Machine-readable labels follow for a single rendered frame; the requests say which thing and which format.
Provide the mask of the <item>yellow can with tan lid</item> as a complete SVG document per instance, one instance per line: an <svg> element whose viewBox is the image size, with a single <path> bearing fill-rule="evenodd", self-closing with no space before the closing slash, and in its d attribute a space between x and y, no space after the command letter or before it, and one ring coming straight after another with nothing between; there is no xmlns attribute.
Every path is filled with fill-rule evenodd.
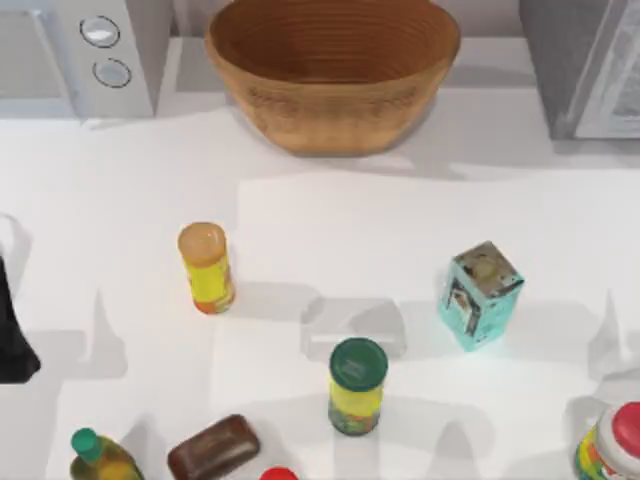
<svg viewBox="0 0 640 480"><path fill-rule="evenodd" d="M229 308L235 298L224 230L210 222L195 222L178 236L191 295L196 308L208 315Z"/></svg>

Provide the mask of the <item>brown woven basket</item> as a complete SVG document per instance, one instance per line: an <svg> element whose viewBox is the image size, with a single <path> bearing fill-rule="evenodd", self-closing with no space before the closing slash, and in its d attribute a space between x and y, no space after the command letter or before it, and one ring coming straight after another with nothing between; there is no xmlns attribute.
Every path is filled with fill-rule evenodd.
<svg viewBox="0 0 640 480"><path fill-rule="evenodd" d="M384 151L422 117L459 52L433 0L232 0L205 47L229 94L296 155Z"/></svg>

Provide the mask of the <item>yellow jar with green lid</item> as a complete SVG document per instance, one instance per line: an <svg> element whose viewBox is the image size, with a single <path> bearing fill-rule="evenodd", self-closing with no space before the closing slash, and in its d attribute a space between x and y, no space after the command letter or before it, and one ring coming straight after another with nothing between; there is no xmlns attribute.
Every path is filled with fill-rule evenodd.
<svg viewBox="0 0 640 480"><path fill-rule="evenodd" d="M366 337L350 337L329 358L328 418L347 436L363 436L378 424L389 361L385 351Z"/></svg>

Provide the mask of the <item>light blue carton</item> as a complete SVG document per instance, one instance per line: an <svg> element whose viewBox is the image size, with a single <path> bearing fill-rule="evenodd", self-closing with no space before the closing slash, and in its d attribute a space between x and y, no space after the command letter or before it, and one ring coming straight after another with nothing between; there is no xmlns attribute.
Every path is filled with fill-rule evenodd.
<svg viewBox="0 0 640 480"><path fill-rule="evenodd" d="M480 243L451 259L440 318L463 350L475 351L504 334L524 284L493 242Z"/></svg>

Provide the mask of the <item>brown bread loaf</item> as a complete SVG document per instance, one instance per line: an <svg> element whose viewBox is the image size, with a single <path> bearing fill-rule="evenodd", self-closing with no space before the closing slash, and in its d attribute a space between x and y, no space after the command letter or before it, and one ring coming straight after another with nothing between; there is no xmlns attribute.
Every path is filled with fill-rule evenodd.
<svg viewBox="0 0 640 480"><path fill-rule="evenodd" d="M219 480L261 450L247 419L228 415L175 446L167 456L174 480Z"/></svg>

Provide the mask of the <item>round microwave knob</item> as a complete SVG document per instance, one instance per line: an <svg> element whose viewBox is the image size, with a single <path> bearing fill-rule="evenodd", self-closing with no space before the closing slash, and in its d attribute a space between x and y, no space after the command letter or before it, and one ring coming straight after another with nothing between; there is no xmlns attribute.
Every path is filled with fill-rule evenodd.
<svg viewBox="0 0 640 480"><path fill-rule="evenodd" d="M114 47L121 36L119 26L106 16L94 16L81 20L79 32L89 45L100 49Z"/></svg>
<svg viewBox="0 0 640 480"><path fill-rule="evenodd" d="M123 61L115 58L94 62L92 73L101 85L111 89L124 88L132 80L130 68Z"/></svg>

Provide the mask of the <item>yellow bottle with green cap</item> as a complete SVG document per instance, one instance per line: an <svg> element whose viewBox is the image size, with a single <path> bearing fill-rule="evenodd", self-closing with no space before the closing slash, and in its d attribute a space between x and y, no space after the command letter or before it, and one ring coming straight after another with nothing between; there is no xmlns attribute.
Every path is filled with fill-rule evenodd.
<svg viewBox="0 0 640 480"><path fill-rule="evenodd" d="M71 480L145 480L135 459L120 444L85 427L71 437L76 457Z"/></svg>

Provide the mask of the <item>pale microwave oven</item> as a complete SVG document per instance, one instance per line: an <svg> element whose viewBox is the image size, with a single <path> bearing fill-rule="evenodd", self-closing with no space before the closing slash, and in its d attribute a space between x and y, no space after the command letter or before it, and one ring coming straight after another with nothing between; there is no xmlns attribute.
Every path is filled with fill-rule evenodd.
<svg viewBox="0 0 640 480"><path fill-rule="evenodd" d="M114 47L82 38L80 21L94 16L119 26ZM0 0L0 119L154 116L172 22L172 0ZM126 87L94 78L108 58L130 68Z"/></svg>

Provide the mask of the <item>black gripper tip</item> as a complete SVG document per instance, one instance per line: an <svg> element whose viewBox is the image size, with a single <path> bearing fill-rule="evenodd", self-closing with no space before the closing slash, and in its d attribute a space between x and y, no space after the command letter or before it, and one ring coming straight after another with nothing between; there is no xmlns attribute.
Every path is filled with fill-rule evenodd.
<svg viewBox="0 0 640 480"><path fill-rule="evenodd" d="M0 256L0 384L25 384L40 369L40 359L18 323Z"/></svg>

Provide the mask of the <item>white jar with red lid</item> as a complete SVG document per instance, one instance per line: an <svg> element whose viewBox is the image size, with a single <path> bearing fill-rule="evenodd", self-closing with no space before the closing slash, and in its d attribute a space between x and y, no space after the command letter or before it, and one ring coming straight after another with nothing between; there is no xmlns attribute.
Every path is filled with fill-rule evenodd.
<svg viewBox="0 0 640 480"><path fill-rule="evenodd" d="M574 455L578 480L640 480L640 401L604 411Z"/></svg>

